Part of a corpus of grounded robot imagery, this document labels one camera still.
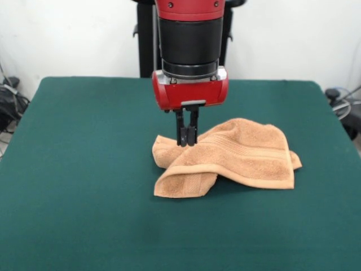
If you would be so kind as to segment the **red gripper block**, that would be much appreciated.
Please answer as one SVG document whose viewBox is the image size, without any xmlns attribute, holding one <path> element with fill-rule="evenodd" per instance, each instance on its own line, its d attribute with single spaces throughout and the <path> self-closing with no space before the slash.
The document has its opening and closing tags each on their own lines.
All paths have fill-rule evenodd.
<svg viewBox="0 0 361 271">
<path fill-rule="evenodd" d="M 198 138 L 199 106 L 215 106 L 222 104 L 228 93 L 229 79 L 226 69 L 219 66 L 211 77 L 185 80 L 171 78 L 162 70 L 152 74 L 152 85 L 156 102 L 163 111 L 175 110 L 177 145 L 194 146 Z M 183 107 L 190 112 L 188 128 L 184 125 Z"/>
</svg>

